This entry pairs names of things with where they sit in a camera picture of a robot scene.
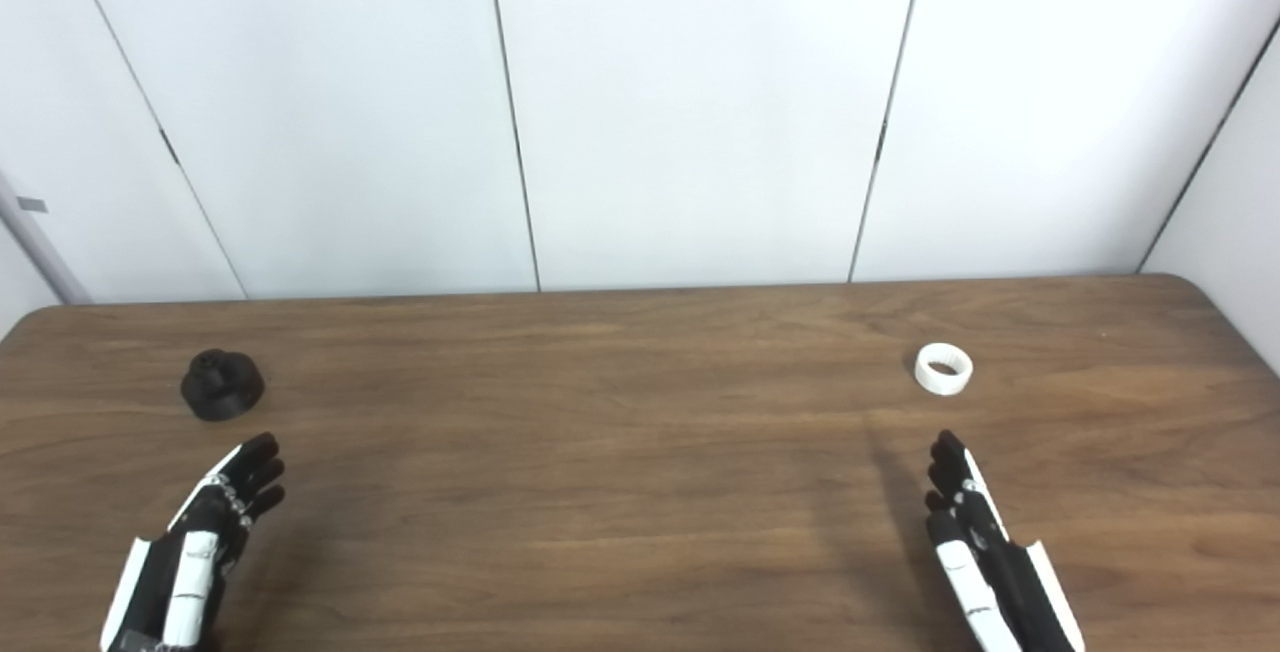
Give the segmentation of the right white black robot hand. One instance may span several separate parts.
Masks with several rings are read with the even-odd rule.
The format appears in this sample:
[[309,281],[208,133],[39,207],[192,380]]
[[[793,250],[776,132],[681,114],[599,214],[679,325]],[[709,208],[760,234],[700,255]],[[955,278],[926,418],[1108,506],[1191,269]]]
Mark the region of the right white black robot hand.
[[1085,639],[1041,542],[1009,534],[980,468],[951,430],[931,446],[925,529],[983,651],[1083,651]]

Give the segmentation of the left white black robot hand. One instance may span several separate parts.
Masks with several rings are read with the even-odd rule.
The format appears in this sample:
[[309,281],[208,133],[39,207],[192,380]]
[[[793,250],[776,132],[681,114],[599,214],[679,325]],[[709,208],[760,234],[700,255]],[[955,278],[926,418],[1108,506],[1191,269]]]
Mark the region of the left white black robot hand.
[[285,497],[271,433],[210,468],[155,539],[136,538],[99,639],[101,651],[211,651],[227,583],[259,519]]

